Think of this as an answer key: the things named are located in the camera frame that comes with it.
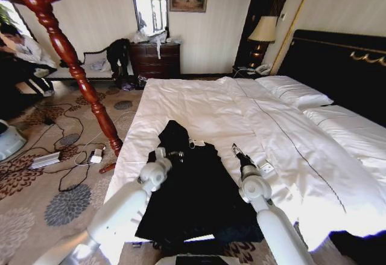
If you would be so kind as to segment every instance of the telephone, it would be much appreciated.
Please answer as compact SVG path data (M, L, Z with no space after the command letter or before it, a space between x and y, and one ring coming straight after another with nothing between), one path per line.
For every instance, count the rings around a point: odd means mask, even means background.
M268 75L271 72L272 64L260 65L255 69L255 72L260 75Z

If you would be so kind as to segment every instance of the wooden coat rack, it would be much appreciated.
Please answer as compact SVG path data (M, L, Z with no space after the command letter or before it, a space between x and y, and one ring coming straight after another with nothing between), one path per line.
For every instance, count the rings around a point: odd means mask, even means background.
M94 87L87 80L84 69L78 64L78 57L74 47L59 28L59 22L52 9L52 3L56 1L59 0L23 0L25 5L35 13L40 24L46 28L55 51L69 66L71 76L78 82L83 97L90 103L92 113L96 116L103 133L109 139L110 146L114 150L115 155L118 156L122 147L122 140L118 137L116 128L107 114L106 108L99 102Z

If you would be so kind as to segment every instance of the lampshade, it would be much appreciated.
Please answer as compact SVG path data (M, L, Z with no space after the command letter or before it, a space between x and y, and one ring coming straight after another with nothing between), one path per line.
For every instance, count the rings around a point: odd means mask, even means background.
M258 42L275 41L276 21L277 16L262 16L255 30L248 37L248 40L255 40Z

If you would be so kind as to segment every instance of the cream wallpaper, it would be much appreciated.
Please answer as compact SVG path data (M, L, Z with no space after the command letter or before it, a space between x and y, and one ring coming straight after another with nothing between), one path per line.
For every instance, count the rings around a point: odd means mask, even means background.
M294 16L301 0L287 0L283 12ZM293 19L289 17L277 26L280 37L270 45L264 62L273 63ZM386 36L386 0L305 0L294 26L296 29L336 31L339 33ZM278 57L277 70L288 50L287 42Z
M181 72L232 71L250 0L207 0L206 13L169 13L170 33L181 36ZM26 7L19 10L46 50L58 57L45 30ZM133 0L61 0L54 3L60 27L80 60L137 30Z

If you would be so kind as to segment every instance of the floor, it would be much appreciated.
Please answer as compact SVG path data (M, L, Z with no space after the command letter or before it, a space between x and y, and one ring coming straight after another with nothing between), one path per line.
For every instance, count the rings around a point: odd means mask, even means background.
M93 85L124 139L142 91L121 91L111 82ZM53 97L9 121L28 142L16 155L0 162L0 265L31 264L61 238L82 231L103 204L113 174L98 172L116 158L76 83L55 82L55 91ZM92 143L84 149L89 141ZM90 167L74 164L77 156L78 163L84 162L92 150L105 146L102 163ZM54 151L61 151L61 162L28 169L35 157ZM224 254L249 264L276 264L265 241L234 242L224 248ZM154 265L160 256L152 243L126 244L119 263ZM335 264L353 264L329 240L313 257L319 265L332 264L330 258ZM108 263L98 252L81 264Z

